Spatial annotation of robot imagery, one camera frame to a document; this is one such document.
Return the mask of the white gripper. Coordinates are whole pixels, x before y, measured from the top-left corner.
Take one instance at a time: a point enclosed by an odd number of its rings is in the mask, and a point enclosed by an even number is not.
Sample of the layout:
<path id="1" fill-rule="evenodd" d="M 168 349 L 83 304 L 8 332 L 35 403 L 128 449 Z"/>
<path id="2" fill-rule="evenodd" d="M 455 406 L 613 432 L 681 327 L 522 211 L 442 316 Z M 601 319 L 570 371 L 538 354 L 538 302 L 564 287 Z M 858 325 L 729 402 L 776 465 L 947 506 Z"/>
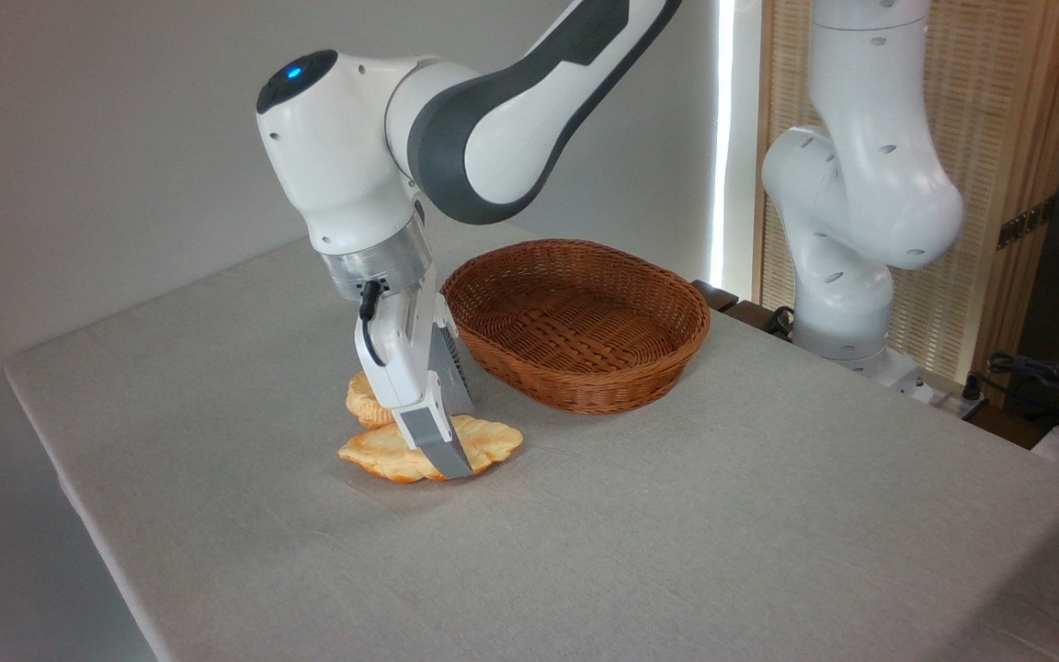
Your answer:
<path id="1" fill-rule="evenodd" d="M 473 476 L 452 421 L 471 414 L 473 401 L 455 344 L 457 326 L 437 278 L 425 276 L 403 291 L 366 282 L 358 306 L 356 347 L 375 398 L 442 477 Z"/>

